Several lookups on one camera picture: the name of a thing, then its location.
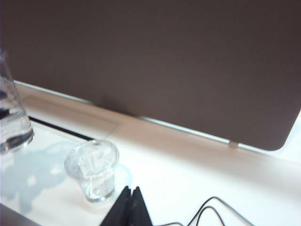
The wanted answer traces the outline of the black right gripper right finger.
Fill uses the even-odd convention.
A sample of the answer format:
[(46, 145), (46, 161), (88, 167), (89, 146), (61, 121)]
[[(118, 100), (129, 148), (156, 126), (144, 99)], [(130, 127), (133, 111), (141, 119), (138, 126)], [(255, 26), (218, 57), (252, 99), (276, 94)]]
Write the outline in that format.
[(152, 221), (144, 202), (140, 188), (133, 191), (130, 203), (130, 225), (152, 226)]

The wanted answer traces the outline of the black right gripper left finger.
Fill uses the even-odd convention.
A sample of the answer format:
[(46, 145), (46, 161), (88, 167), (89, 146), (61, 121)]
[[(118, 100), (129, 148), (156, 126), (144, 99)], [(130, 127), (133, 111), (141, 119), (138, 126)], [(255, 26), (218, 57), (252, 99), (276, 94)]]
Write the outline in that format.
[(124, 226), (131, 189), (125, 186), (100, 226)]

